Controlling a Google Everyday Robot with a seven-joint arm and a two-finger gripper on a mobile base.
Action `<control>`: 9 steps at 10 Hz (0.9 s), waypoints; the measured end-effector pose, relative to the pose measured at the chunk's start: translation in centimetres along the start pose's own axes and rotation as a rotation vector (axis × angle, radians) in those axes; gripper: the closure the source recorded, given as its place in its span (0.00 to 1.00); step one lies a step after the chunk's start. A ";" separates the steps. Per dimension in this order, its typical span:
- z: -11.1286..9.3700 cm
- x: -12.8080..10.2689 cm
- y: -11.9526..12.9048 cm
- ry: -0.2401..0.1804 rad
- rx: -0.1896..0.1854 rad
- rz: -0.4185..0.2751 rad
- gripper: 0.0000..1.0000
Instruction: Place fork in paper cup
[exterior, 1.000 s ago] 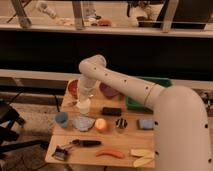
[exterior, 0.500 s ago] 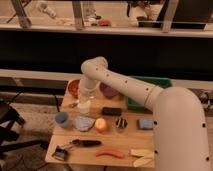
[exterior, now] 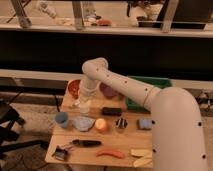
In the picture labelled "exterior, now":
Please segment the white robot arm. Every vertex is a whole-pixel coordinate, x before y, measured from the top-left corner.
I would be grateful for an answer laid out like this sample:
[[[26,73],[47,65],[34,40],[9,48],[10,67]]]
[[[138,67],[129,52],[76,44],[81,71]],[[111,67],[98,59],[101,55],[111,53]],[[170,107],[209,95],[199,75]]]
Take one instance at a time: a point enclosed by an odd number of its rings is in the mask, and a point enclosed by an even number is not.
[[[102,82],[151,112],[153,171],[208,171],[201,112],[191,93],[111,72],[102,57],[84,62],[82,72],[82,100]]]

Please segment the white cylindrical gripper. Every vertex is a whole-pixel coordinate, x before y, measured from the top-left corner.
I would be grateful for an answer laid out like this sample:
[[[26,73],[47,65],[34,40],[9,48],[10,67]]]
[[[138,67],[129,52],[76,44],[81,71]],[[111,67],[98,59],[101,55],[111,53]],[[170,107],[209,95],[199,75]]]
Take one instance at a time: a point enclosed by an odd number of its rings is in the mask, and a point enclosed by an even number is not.
[[[89,77],[83,77],[80,81],[79,89],[79,101],[81,103],[86,103],[95,94],[99,82]]]

